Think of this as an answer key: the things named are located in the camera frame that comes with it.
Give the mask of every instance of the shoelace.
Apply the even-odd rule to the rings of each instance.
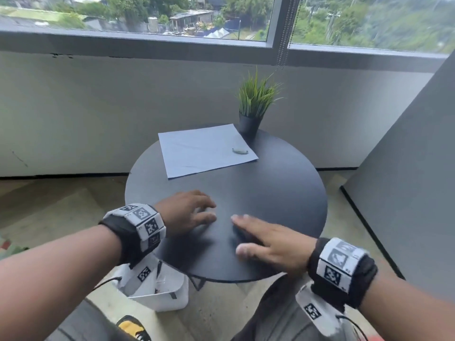
[[[136,339],[139,341],[151,341],[150,336],[145,330],[136,333]]]

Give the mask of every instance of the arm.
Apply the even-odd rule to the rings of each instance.
[[[213,213],[194,211],[215,206],[195,190],[162,200],[155,209],[173,236],[213,222]],[[117,235],[98,225],[0,261],[2,341],[45,339],[118,264],[121,253]]]
[[[235,215],[232,220],[264,244],[240,244],[238,256],[257,257],[288,273],[307,268],[315,238],[253,217]],[[387,341],[446,341],[455,335],[455,305],[419,291],[396,276],[378,273],[360,311]]]

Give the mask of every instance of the table leg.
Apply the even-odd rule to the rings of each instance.
[[[196,291],[200,291],[202,287],[204,287],[204,284],[206,282],[205,279],[197,279],[197,278],[194,278],[194,277],[191,277],[191,276],[188,276],[188,278],[190,279],[191,283],[193,284],[194,288],[196,289]]]

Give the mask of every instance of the window frame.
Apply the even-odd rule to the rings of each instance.
[[[265,42],[11,25],[0,29],[0,51],[275,66],[295,2],[274,0]],[[435,73],[448,56],[291,43],[286,66]]]

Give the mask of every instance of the left forearm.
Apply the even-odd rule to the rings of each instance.
[[[2,340],[46,338],[118,263],[121,251],[118,237],[98,225],[0,261]]]

